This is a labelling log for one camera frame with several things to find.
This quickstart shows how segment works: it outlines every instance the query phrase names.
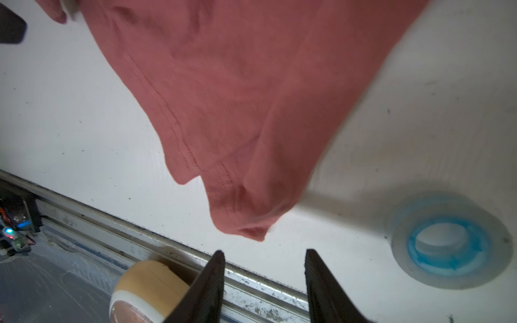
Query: scratched gray surface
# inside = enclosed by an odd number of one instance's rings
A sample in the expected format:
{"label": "scratched gray surface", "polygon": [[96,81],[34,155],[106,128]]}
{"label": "scratched gray surface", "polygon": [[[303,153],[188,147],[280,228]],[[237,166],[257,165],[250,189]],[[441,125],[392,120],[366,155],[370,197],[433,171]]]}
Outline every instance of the scratched gray surface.
{"label": "scratched gray surface", "polygon": [[5,323],[108,323],[110,296],[45,257],[0,264]]}

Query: garment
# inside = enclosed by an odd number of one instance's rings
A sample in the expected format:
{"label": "garment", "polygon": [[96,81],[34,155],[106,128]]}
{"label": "garment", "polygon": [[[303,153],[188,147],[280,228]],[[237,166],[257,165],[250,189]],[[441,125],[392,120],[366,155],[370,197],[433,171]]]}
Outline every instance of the garment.
{"label": "garment", "polygon": [[[428,0],[80,0],[215,226],[263,240]],[[37,0],[63,23],[58,0]]]}

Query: white table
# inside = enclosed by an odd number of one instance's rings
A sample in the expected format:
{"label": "white table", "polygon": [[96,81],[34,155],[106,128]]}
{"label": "white table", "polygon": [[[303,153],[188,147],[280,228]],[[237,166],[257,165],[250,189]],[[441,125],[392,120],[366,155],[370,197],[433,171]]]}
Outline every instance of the white table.
{"label": "white table", "polygon": [[302,202],[259,243],[218,232],[199,178],[170,177],[154,129],[84,20],[62,26],[31,0],[0,44],[0,169],[153,232],[305,290],[318,250],[380,323],[517,320],[517,260],[465,291],[406,275],[384,215],[414,192],[464,194],[517,238],[517,2],[436,0],[388,57],[314,171]]}

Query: clear tape roll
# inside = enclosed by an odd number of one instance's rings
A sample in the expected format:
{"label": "clear tape roll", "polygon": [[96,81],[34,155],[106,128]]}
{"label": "clear tape roll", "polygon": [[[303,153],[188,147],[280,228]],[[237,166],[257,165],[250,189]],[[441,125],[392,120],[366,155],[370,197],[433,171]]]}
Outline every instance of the clear tape roll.
{"label": "clear tape roll", "polygon": [[512,237],[501,221],[450,193],[407,199],[395,210],[387,234],[399,266],[438,288],[483,285],[501,274],[513,255]]}

